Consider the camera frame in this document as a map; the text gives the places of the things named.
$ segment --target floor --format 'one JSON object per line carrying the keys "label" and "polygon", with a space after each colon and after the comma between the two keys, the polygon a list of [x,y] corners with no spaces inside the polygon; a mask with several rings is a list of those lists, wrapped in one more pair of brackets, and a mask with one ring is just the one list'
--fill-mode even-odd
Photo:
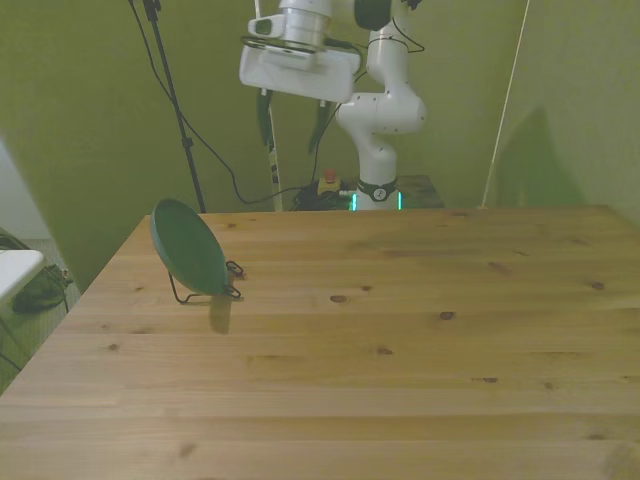
{"label": "floor", "polygon": [[[47,264],[56,263],[65,268],[64,261],[52,240],[25,240],[25,243],[34,250],[41,251],[47,259]],[[71,308],[80,298],[80,292],[75,284],[67,288],[67,301]],[[38,315],[16,315],[10,307],[4,307],[0,311],[2,318],[9,324],[11,330],[30,351],[29,358],[13,344],[6,336],[0,334],[0,352],[10,358],[19,367],[24,367],[40,346],[49,337],[51,332],[65,317],[64,305],[40,313]],[[0,359],[0,395],[7,389],[17,375],[14,367]]]}

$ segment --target cable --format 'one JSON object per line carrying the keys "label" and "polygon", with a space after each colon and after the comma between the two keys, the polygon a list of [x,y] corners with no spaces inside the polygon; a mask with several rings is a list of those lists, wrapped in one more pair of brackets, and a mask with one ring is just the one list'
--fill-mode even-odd
{"label": "cable", "polygon": [[[356,79],[353,81],[353,83],[354,84],[357,83],[358,80],[360,80],[366,74],[367,74],[366,71],[362,72],[360,75],[358,75],[356,77]],[[311,174],[311,181],[309,182],[310,184],[313,183],[313,181],[314,181],[314,179],[316,177],[316,171],[318,170],[318,153],[320,152],[320,142],[322,142],[322,137],[324,137],[324,134],[327,132],[327,129],[329,128],[329,125],[331,125],[331,121],[335,118],[335,116],[338,113],[338,110],[340,110],[341,106],[342,106],[342,104],[338,105],[336,107],[336,109],[333,111],[333,113],[329,117],[329,120],[327,121],[327,124],[322,129],[322,133],[320,134],[320,137],[318,138],[318,143],[316,144],[315,160],[313,162],[313,173]]]}
{"label": "cable", "polygon": [[402,35],[404,38],[406,38],[411,43],[413,43],[416,47],[418,47],[418,50],[409,50],[409,53],[422,53],[422,52],[424,52],[426,50],[426,48],[424,48],[424,45],[416,42],[413,38],[407,36],[402,30],[400,30],[400,27],[396,23],[395,17],[393,17],[391,20],[393,21],[393,26],[396,27],[396,30],[398,30],[400,35]]}
{"label": "cable", "polygon": [[284,190],[280,190],[279,192],[273,193],[271,195],[268,195],[266,197],[257,199],[257,200],[246,200],[241,194],[240,194],[240,190],[238,189],[238,183],[236,181],[236,175],[233,171],[233,169],[229,166],[229,164],[222,158],[222,156],[202,137],[202,135],[200,135],[200,133],[198,133],[198,131],[191,125],[191,123],[189,122],[189,120],[187,120],[187,118],[185,117],[184,113],[182,112],[182,110],[180,109],[179,106],[175,105],[173,98],[171,97],[171,94],[169,93],[169,91],[167,90],[167,87],[164,85],[164,82],[162,81],[162,79],[160,78],[160,75],[158,74],[158,71],[156,69],[156,65],[155,62],[153,60],[153,55],[151,53],[151,47],[149,46],[149,41],[147,40],[147,35],[144,31],[144,28],[142,26],[142,22],[140,21],[140,17],[138,15],[138,11],[136,10],[135,5],[133,4],[133,0],[128,0],[129,1],[129,5],[131,6],[131,10],[133,11],[133,15],[136,19],[136,23],[138,24],[138,29],[140,30],[140,34],[142,35],[142,40],[144,42],[144,46],[145,49],[147,51],[147,57],[149,58],[149,63],[151,65],[151,70],[153,71],[153,75],[156,77],[156,80],[158,81],[158,83],[160,84],[160,86],[162,87],[162,90],[164,91],[164,94],[167,96],[167,98],[169,99],[169,101],[174,105],[174,107],[177,109],[177,111],[179,112],[180,116],[182,117],[182,120],[184,121],[185,125],[187,126],[187,128],[196,136],[196,138],[207,148],[207,150],[209,150],[222,164],[222,166],[227,170],[227,172],[229,172],[229,175],[231,176],[231,182],[233,184],[233,190],[236,194],[236,197],[238,197],[238,200],[240,200],[242,203],[244,203],[245,205],[253,205],[256,203],[262,203],[265,202],[267,200],[270,200],[274,197],[277,197],[278,195],[282,195],[285,192],[289,192],[291,190],[301,190],[304,187],[291,187],[291,188],[286,188]]}
{"label": "cable", "polygon": [[20,368],[20,366],[18,366],[17,363],[15,363],[13,360],[7,357],[4,353],[0,352],[0,358],[5,362],[7,362],[9,365],[11,365],[13,368],[15,368],[18,372],[22,371],[22,368]]}
{"label": "cable", "polygon": [[416,47],[418,47],[417,50],[410,50],[409,49],[409,45],[406,44],[406,42],[402,41],[402,40],[398,40],[397,38],[393,38],[393,35],[389,35],[388,37],[380,37],[380,38],[374,38],[373,40],[371,40],[366,46],[362,45],[360,43],[355,43],[354,45],[360,48],[365,48],[365,49],[369,49],[369,47],[371,46],[372,43],[375,42],[381,42],[383,40],[390,40],[392,42],[398,42],[398,43],[402,43],[403,45],[405,45],[407,47],[407,50],[409,50],[409,53],[422,53],[426,50],[426,48],[424,47],[424,45],[416,42],[413,38],[407,36],[402,30],[400,30],[400,27],[398,26],[398,23],[396,22],[396,19],[393,18],[393,26],[396,27],[396,30],[398,30],[398,33],[404,37],[406,40],[409,40],[411,43],[413,43]]}
{"label": "cable", "polygon": [[531,0],[527,0],[527,5],[524,9],[524,15],[522,17],[522,26],[520,27],[520,36],[518,37],[518,45],[516,46],[516,53],[513,58],[513,65],[511,67],[511,76],[509,77],[509,85],[507,86],[507,93],[504,97],[504,105],[502,106],[502,116],[500,117],[500,125],[498,126],[498,136],[496,137],[496,143],[493,146],[493,155],[491,156],[491,163],[489,164],[489,173],[487,174],[487,183],[484,187],[484,194],[482,195],[482,208],[487,207],[487,201],[489,200],[489,191],[491,188],[491,180],[493,180],[493,173],[496,168],[496,160],[498,158],[498,150],[500,148],[500,139],[502,138],[502,129],[504,128],[504,122],[507,118],[507,109],[509,107],[509,99],[511,98],[511,89],[513,87],[513,81],[516,76],[516,70],[518,68],[518,58],[520,57],[520,47],[522,46],[522,40],[524,38],[524,32],[527,27],[527,18],[529,17],[529,6]]}

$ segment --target wire stand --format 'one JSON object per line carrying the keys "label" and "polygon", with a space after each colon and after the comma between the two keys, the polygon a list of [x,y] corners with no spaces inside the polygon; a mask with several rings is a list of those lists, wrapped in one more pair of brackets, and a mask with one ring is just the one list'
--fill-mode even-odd
{"label": "wire stand", "polygon": [[[234,277],[236,278],[244,277],[244,269],[240,265],[238,265],[236,262],[229,261],[226,263],[226,267],[229,273],[231,273],[231,275],[233,275]],[[192,298],[210,296],[210,295],[204,295],[202,293],[190,293],[189,295],[187,295],[187,298],[182,299],[178,296],[176,283],[173,280],[173,276],[171,274],[169,274],[169,282],[171,282],[171,290],[173,291],[173,296],[176,299],[176,302],[178,302],[180,305],[188,304],[189,300],[191,300]],[[226,297],[230,297],[233,300],[240,300],[242,298],[242,293],[240,293],[240,290],[235,288],[233,285],[225,285],[222,295]]]}

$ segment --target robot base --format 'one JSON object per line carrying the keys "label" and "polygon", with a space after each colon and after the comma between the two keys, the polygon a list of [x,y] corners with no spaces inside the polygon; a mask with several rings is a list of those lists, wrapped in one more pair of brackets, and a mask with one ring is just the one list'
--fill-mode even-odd
{"label": "robot base", "polygon": [[395,191],[383,202],[374,202],[369,195],[357,190],[353,196],[351,209],[361,210],[402,210],[402,193]]}

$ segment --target white cable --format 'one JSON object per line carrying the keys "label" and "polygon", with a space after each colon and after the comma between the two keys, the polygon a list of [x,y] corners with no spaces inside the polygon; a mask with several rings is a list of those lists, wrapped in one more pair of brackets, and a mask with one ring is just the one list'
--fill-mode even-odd
{"label": "white cable", "polygon": [[498,149],[500,148],[500,139],[502,137],[502,128],[504,127],[504,121],[507,116],[507,107],[509,105],[509,97],[511,96],[511,87],[513,86],[513,79],[516,75],[516,67],[518,65],[518,57],[520,55],[520,47],[522,46],[522,39],[524,37],[524,29],[527,25],[527,17],[529,16],[529,5],[531,0],[527,0],[527,6],[524,9],[524,16],[522,18],[522,27],[520,28],[520,37],[518,38],[518,46],[516,47],[516,55],[513,59],[513,67],[511,68],[511,77],[509,78],[509,86],[507,87],[507,95],[504,99],[504,106],[502,107],[502,117],[500,118],[500,126],[498,127],[498,137],[496,138],[496,144],[493,148],[493,157],[491,158],[491,166],[489,167],[489,175],[487,176],[487,183],[484,187],[484,195],[482,196],[482,208],[487,206],[487,198],[489,197],[489,188],[491,187],[491,180],[493,179],[493,171],[495,170],[496,159],[498,158]]}

